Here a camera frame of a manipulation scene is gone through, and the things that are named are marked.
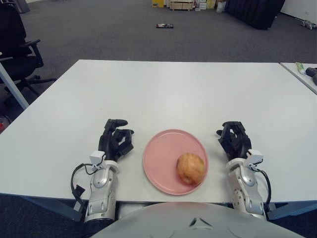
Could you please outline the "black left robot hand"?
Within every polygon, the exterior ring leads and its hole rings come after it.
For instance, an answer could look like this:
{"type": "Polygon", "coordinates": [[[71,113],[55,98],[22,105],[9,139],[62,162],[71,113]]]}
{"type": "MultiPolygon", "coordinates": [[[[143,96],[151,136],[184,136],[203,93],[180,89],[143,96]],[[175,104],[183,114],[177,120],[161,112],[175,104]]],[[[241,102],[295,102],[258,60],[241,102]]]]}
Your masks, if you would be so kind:
{"type": "Polygon", "coordinates": [[[108,119],[105,124],[103,134],[99,139],[98,150],[105,152],[105,160],[118,162],[119,158],[125,156],[133,148],[131,129],[120,129],[121,126],[128,125],[128,121],[123,119],[108,119]]]}

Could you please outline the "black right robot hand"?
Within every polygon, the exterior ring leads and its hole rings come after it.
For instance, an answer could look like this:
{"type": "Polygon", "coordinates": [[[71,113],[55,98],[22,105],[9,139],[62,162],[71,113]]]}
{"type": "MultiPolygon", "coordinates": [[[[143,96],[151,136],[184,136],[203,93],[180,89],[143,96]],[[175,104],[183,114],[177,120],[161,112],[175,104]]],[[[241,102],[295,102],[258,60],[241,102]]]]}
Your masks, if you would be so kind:
{"type": "Polygon", "coordinates": [[[247,153],[252,148],[251,140],[239,121],[227,121],[222,124],[223,129],[217,130],[220,145],[226,153],[228,161],[236,158],[247,159],[247,153]]]}

